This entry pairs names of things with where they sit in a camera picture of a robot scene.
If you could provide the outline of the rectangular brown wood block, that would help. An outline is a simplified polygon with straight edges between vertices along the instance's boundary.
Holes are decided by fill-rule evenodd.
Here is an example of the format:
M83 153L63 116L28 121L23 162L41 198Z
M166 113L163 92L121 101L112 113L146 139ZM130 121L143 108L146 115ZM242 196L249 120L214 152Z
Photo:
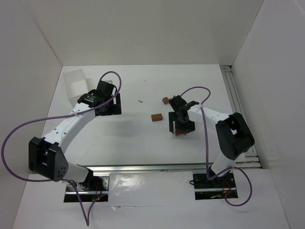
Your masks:
M152 122L162 121L163 115L162 114L152 114L151 120L152 120Z

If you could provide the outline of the U-shaped brown wood block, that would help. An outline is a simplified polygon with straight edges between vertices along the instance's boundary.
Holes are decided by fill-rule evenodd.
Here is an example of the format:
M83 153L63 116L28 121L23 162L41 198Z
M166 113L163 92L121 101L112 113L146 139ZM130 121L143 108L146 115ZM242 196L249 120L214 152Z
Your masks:
M187 131L185 131L185 130L175 130L175 135L176 136L187 135Z

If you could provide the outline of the white perforated plastic box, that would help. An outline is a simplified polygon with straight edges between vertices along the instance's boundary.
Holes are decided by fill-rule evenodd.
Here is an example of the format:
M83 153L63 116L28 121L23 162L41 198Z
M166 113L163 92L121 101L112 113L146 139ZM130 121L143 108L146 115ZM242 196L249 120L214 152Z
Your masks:
M77 104L78 99L89 91L85 74L82 69L78 69L64 73L63 79L67 99L74 107Z

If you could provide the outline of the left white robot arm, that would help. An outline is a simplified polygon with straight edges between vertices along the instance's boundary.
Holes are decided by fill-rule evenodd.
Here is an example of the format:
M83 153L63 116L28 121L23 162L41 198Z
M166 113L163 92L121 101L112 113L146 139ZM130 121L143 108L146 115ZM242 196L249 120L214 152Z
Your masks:
M29 169L54 182L69 180L84 190L102 185L103 180L85 166L69 163L65 152L77 134L98 116L120 115L121 98L115 85L99 81L96 89L83 94L70 117L42 138L29 142Z

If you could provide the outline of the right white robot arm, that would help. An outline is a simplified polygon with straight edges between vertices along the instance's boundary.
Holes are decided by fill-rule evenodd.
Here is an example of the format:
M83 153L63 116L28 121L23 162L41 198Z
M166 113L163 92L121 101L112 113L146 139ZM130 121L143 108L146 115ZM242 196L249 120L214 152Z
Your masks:
M220 113L202 107L199 102L186 102L181 96L169 100L173 109L169 112L169 131L175 135L186 135L195 131L195 124L201 123L217 133L220 154L216 161L207 167L209 177L203 180L208 185L216 185L225 180L230 168L235 166L240 154L248 151L255 143L254 137L243 116Z

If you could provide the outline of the small brown wood cube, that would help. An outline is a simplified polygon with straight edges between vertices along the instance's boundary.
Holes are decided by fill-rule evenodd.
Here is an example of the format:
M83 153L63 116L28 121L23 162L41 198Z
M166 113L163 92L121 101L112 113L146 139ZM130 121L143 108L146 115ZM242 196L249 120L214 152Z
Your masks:
M170 101L170 100L169 100L168 97L164 97L164 98L162 99L163 104L168 104L169 101Z

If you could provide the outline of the white front cover board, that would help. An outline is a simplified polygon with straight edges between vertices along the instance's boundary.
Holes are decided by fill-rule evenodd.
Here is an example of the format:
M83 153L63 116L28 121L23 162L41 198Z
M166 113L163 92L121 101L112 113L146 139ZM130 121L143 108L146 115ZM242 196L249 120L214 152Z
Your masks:
M180 206L195 201L192 172L111 174L108 205L112 207Z

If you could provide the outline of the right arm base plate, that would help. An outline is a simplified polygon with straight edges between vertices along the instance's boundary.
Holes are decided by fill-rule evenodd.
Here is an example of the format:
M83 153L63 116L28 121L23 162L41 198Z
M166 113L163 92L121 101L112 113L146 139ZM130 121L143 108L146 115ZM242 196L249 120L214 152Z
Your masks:
M227 173L211 181L207 179L206 174L193 174L193 185L195 189L236 188L233 173Z

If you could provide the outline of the front aluminium rail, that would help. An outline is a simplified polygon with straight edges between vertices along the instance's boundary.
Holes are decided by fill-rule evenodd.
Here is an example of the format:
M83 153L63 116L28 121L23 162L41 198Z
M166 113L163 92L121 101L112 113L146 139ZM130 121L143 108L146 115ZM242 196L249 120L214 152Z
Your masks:
M34 172L49 179L64 177L68 170L76 167L77 171L87 172L91 170L97 173L106 172L153 172L153 171L205 171L206 164L160 164L160 165L118 165L118 166L88 166L79 165L52 167L45 164L41 165Z

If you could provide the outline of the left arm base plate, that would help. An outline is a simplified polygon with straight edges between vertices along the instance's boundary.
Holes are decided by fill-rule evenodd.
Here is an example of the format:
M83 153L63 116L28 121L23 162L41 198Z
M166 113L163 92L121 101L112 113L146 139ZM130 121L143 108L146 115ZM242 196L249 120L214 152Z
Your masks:
M75 182L79 193L102 193L108 191L109 176L93 176L84 182Z

